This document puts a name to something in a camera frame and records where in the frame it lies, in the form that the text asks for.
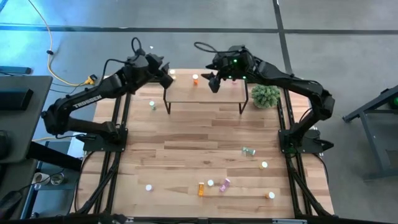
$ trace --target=concrete floor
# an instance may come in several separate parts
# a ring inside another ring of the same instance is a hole
[[[35,0],[34,3],[53,26],[280,28],[272,0]],[[279,6],[285,29],[398,29],[398,1],[393,0],[279,0]],[[0,26],[42,25],[40,17],[25,0],[9,0],[0,12],[0,23]],[[28,66],[34,69],[34,75],[49,75],[45,53],[50,44],[47,32],[0,30],[0,36],[0,65]],[[203,68],[211,62],[212,54],[194,48],[194,41],[209,43],[218,50],[246,44],[254,55],[281,70],[285,68],[276,32],[202,31],[54,32],[57,54],[53,69],[75,83],[93,73],[100,75],[107,58],[123,60],[132,55],[130,41],[134,36],[141,39],[147,52],[164,55],[173,68]],[[294,73],[320,82],[336,99],[334,116],[317,124],[322,138],[335,143],[335,147],[325,153],[335,213],[345,218],[395,223],[398,178],[362,180],[364,174],[376,171],[376,163],[359,120],[345,124],[341,117],[385,88],[397,85],[397,36],[373,31],[369,35],[330,35],[326,31],[322,35],[286,34],[285,38]],[[112,64],[109,70],[118,66]],[[62,96],[51,92],[45,107]],[[94,108],[78,110],[74,116],[91,119]],[[40,121],[35,138],[45,136],[48,134]]]

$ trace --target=green succulent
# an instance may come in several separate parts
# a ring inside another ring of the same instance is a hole
[[[258,108],[270,108],[278,104],[280,92],[276,86],[257,85],[251,90],[251,97]]]

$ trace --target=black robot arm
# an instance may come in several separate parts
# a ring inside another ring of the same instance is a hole
[[[196,47],[204,50],[198,44],[206,44],[195,43]],[[232,46],[225,52],[206,51],[216,53],[213,63],[207,65],[206,68],[217,70],[217,74],[202,74],[203,77],[209,79],[209,86],[214,93],[220,88],[221,80],[231,78],[233,80],[245,79],[260,85],[275,85],[308,97],[312,110],[289,130],[280,132],[282,152],[301,152],[303,140],[311,145],[306,146],[307,150],[309,148],[307,152],[320,152],[333,147],[333,144],[328,141],[317,138],[311,139],[314,141],[304,139],[308,130],[316,122],[330,118],[333,112],[335,100],[321,84],[281,72],[275,65],[253,56],[244,45]]]
[[[126,93],[135,94],[141,86],[155,77],[164,88],[168,88],[173,79],[167,74],[168,63],[160,68],[162,59],[163,57],[154,54],[145,55],[143,50],[138,51],[135,57],[124,62],[123,68],[103,79],[98,86],[58,99],[47,111],[42,112],[47,132],[58,135],[67,131],[78,131],[98,134],[108,142],[117,142],[119,134],[113,122],[106,121],[100,124],[84,121],[71,118],[70,113],[104,98],[117,98]]]

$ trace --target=black desk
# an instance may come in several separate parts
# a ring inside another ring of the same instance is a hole
[[[37,160],[80,171],[81,160],[32,142],[51,82],[50,76],[0,77],[0,90],[10,88],[33,90],[25,111],[0,111],[0,130],[7,131],[12,143],[9,155],[0,160],[3,174],[0,180],[0,198],[11,190],[18,190],[32,182]],[[28,187],[24,189],[23,199],[12,219],[21,217],[28,191]]]
[[[0,111],[0,130],[6,130],[12,141],[10,154],[0,159],[0,164],[20,162],[26,158],[51,82],[51,76],[0,77],[0,90],[33,90],[32,99],[25,111]]]

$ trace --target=wooden table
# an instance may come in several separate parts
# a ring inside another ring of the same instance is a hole
[[[179,103],[169,115],[163,92],[159,84],[148,84],[132,98],[113,213],[129,217],[294,217],[285,158],[279,151],[276,108],[257,109],[250,99],[246,112],[239,115],[236,105]],[[298,121],[308,100],[295,93],[290,97]],[[151,100],[157,105],[155,111],[149,106]],[[114,100],[99,101],[94,121],[110,121],[113,106]],[[255,156],[242,155],[244,146],[256,149]],[[103,152],[94,153],[83,169],[79,208],[98,185],[103,156]],[[268,168],[259,168],[262,161]],[[323,164],[311,154],[303,154],[303,164],[308,187],[333,213]],[[221,193],[218,188],[226,177],[231,185]],[[209,179],[215,186],[206,186],[201,198],[198,183]],[[146,192],[147,184],[154,187],[152,192]],[[273,200],[264,198],[270,191],[275,193]],[[304,211],[300,190],[298,197]]]
[[[209,80],[200,74],[211,72],[217,74],[217,71],[208,69],[177,69],[174,71],[172,76],[175,77],[175,80],[163,95],[168,114],[170,114],[171,103],[239,104],[239,113],[243,113],[249,99],[248,85],[244,80],[222,81],[216,94],[210,90]],[[193,84],[193,74],[199,76],[197,85]]]

